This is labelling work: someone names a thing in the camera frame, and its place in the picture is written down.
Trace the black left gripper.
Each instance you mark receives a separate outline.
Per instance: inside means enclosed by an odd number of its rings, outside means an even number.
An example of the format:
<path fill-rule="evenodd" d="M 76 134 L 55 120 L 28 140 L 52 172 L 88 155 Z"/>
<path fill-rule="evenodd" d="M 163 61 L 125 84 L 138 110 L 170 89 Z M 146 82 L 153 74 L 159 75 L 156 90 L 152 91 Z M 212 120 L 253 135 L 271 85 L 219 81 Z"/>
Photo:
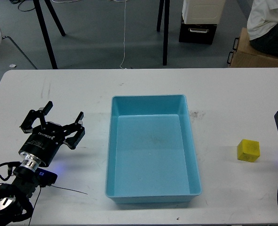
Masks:
<path fill-rule="evenodd" d="M 82 119 L 84 113 L 80 112 L 74 123 L 61 126 L 52 122 L 46 122 L 45 116 L 53 107 L 53 102 L 48 101 L 45 107 L 39 110 L 30 110 L 22 122 L 20 128 L 23 133 L 31 133 L 19 150 L 19 154 L 31 154 L 40 160 L 40 166 L 49 166 L 59 147 L 64 143 L 74 150 L 85 135 Z M 36 119 L 40 125 L 33 128 Z"/>

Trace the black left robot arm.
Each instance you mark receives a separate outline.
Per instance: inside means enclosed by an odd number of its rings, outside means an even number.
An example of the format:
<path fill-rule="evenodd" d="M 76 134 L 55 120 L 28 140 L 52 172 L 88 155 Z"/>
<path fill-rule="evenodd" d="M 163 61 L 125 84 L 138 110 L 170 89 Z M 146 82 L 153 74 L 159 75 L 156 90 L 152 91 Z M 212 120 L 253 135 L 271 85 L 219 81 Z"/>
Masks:
<path fill-rule="evenodd" d="M 20 128 L 28 139 L 19 150 L 22 162 L 4 162 L 8 175 L 0 175 L 0 226 L 21 222 L 32 217 L 34 207 L 30 202 L 35 189 L 52 186 L 57 174 L 45 170 L 61 145 L 74 150 L 85 135 L 80 112 L 75 122 L 59 125 L 46 121 L 45 116 L 53 107 L 49 101 L 39 110 L 30 110 Z"/>

